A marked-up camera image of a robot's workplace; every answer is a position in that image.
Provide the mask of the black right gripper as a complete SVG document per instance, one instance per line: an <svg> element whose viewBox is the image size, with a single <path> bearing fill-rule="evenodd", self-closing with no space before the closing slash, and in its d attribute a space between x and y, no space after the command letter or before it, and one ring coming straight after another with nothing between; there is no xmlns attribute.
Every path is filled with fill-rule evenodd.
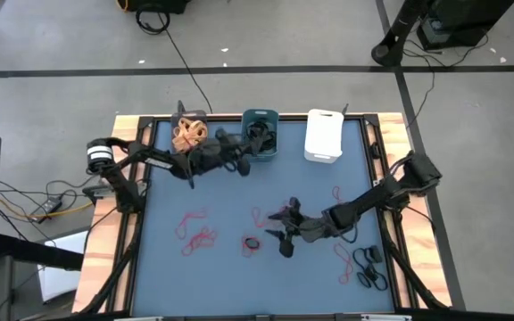
<svg viewBox="0 0 514 321"><path fill-rule="evenodd" d="M303 215L300 212L292 213L293 233L301 236L307 243L314 243L319 239L336 237L334 221L329 216L327 210L321 212L321 216L314 218ZM266 229L265 232L276 238L286 238L286 233L281 230ZM280 241L279 252L285 258L292 258L294 255L294 245L291 240Z"/></svg>

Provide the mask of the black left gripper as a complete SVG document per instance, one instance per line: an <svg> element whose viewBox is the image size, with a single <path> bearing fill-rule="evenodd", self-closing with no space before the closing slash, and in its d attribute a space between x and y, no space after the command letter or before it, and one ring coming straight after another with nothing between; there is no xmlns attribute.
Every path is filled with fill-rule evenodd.
<svg viewBox="0 0 514 321"><path fill-rule="evenodd" d="M218 128L215 138L197 145L187 153L186 177L201 176L218 168L237 171L241 177L247 177L251 164L248 159L239 160L240 143L235 141L235 136L224 128Z"/></svg>

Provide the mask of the thin black rubber band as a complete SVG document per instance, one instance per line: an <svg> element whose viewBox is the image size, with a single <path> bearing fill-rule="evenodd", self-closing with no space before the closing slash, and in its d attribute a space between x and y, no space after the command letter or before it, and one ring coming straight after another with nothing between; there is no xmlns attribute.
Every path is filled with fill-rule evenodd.
<svg viewBox="0 0 514 321"><path fill-rule="evenodd" d="M271 150L277 146L277 132L270 130L264 122L256 122L255 126L261 130L261 152Z"/></svg>
<svg viewBox="0 0 514 321"><path fill-rule="evenodd" d="M389 288L386 277L375 269L373 270L373 284L376 289L381 292L386 291Z"/></svg>
<svg viewBox="0 0 514 321"><path fill-rule="evenodd" d="M358 248L352 252L352 259L354 263L361 268L362 274L368 278L372 278L375 275L375 269L373 266L374 260L369 254L368 248Z"/></svg>
<svg viewBox="0 0 514 321"><path fill-rule="evenodd" d="M256 155L259 152L264 152L269 149L269 141L271 136L267 127L249 127L247 129L247 138L249 139L251 152Z"/></svg>

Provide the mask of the large black rubber band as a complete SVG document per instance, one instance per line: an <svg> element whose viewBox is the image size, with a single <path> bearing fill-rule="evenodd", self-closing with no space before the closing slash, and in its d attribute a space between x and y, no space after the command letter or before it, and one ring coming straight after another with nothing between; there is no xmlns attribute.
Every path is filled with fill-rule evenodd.
<svg viewBox="0 0 514 321"><path fill-rule="evenodd" d="M274 138L276 132L274 130L270 130L266 122L255 121L247 127L246 134L249 138L261 138L267 140Z"/></svg>

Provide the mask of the teal plastic basket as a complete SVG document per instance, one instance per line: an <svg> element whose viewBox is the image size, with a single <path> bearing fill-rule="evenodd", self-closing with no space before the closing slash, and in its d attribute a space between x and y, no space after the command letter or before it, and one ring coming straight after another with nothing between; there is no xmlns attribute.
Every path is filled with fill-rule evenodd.
<svg viewBox="0 0 514 321"><path fill-rule="evenodd" d="M249 139L246 135L247 127L255 121L266 122L270 130L274 130L278 133L278 121L279 115L276 111L267 109L249 109L242 115L241 133L242 140L244 143L249 143ZM271 150L259 152L256 155L250 154L250 161L271 161L277 154L278 148L274 147Z"/></svg>

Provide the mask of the grey plastic basket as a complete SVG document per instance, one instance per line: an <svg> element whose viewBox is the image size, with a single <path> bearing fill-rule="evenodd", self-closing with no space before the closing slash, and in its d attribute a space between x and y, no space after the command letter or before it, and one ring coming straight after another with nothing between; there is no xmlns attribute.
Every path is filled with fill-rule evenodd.
<svg viewBox="0 0 514 321"><path fill-rule="evenodd" d="M207 115L204 113L204 112L201 112L201 111L186 111L186 112L177 112L175 114L172 115L171 119L170 119L170 124L171 124L171 145L173 147L173 144L172 144L172 138L173 138L173 128L176 128L179 124L179 120L181 118L186 118L186 119L191 119L191 120L201 120L203 121L207 128L208 128L208 125L207 125Z"/></svg>

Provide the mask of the blue table mat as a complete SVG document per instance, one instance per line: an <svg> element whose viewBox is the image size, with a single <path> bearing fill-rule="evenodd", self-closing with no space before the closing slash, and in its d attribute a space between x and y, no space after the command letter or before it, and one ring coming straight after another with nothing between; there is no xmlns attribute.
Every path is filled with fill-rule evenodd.
<svg viewBox="0 0 514 321"><path fill-rule="evenodd" d="M290 198L297 198L303 214L317 217L334 205L334 186L340 197L351 201L369 190L367 157L356 120L343 126L342 156L332 164L304 158L306 126L283 122L278 128L278 153L270 161L256 162L241 177L215 169L187 181L164 169L152 169L139 247L132 313L136 317L194 317L233 315L304 315L344 312L389 312L390 292L364 287L353 272L348 284L340 284L344 263L333 246L341 243L349 252L379 245L377 215L361 217L354 243L321 239L306 243L294 239L294 255L278 250L278 240L254 225L253 207L268 215ZM179 240L174 230L184 214L205 209L207 218L192 219L187 236ZM182 256L182 248L204 226L218 233L211 248ZM254 236L261 248L250 258L242 255L242 237Z"/></svg>

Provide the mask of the white plastic basket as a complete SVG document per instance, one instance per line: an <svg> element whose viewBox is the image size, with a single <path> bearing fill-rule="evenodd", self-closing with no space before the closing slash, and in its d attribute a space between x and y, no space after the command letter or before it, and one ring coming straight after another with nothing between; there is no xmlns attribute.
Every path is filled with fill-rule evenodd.
<svg viewBox="0 0 514 321"><path fill-rule="evenodd" d="M332 164L343 153L341 112L311 109L307 113L304 158L307 161Z"/></svg>

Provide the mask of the black equipment case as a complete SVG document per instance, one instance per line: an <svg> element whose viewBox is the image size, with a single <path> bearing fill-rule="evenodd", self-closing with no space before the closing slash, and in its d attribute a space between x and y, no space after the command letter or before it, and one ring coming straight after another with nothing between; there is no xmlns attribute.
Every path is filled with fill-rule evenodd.
<svg viewBox="0 0 514 321"><path fill-rule="evenodd" d="M164 12L181 14L192 0L115 0L124 12L144 10L149 12Z"/></svg>

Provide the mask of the black tower fan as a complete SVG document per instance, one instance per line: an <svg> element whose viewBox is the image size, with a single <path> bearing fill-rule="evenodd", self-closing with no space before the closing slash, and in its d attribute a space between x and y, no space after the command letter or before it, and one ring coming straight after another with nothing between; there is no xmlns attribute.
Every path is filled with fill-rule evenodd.
<svg viewBox="0 0 514 321"><path fill-rule="evenodd" d="M417 20L426 14L430 0L404 0L392 24L389 24L384 0L375 1L385 35L372 48L371 57L381 66L398 67L402 62L406 39Z"/></svg>

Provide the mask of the black power adapter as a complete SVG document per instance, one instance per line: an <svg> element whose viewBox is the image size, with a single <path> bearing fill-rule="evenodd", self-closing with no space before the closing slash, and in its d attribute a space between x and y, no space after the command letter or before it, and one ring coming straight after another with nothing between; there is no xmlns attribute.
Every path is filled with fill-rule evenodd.
<svg viewBox="0 0 514 321"><path fill-rule="evenodd" d="M48 197L42 204L38 205L34 211L29 214L29 218L35 221L42 221L51 217L62 206L62 200L58 197Z"/></svg>

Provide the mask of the white board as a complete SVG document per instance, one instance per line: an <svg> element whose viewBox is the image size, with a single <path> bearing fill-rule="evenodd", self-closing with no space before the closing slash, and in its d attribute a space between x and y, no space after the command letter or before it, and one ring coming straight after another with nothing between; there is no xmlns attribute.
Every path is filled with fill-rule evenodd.
<svg viewBox="0 0 514 321"><path fill-rule="evenodd" d="M58 247L82 254L87 231L45 241L45 245ZM80 272L67 271L57 267L37 266L42 301L47 303L65 293L75 292L78 288Z"/></svg>

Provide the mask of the black stand bar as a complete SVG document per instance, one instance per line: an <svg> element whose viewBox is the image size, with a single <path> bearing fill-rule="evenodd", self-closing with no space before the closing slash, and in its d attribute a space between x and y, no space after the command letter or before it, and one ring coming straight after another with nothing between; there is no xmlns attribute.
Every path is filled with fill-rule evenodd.
<svg viewBox="0 0 514 321"><path fill-rule="evenodd" d="M34 243L9 235L0 235L0 257L11 256L18 261L51 268L80 271L84 255L42 243Z"/></svg>

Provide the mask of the black equipment box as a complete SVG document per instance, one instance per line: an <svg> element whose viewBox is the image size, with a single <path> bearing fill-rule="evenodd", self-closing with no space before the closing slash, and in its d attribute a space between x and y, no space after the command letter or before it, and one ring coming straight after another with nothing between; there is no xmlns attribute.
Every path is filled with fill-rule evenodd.
<svg viewBox="0 0 514 321"><path fill-rule="evenodd" d="M425 50L478 45L514 0L427 0L417 37Z"/></svg>

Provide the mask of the silver aluminium bracket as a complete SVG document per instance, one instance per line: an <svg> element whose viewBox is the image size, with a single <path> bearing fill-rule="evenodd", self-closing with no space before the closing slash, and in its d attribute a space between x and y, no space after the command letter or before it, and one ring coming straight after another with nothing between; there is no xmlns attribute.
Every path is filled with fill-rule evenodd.
<svg viewBox="0 0 514 321"><path fill-rule="evenodd" d="M397 314L360 314L360 321L412 321L412 316Z"/></svg>

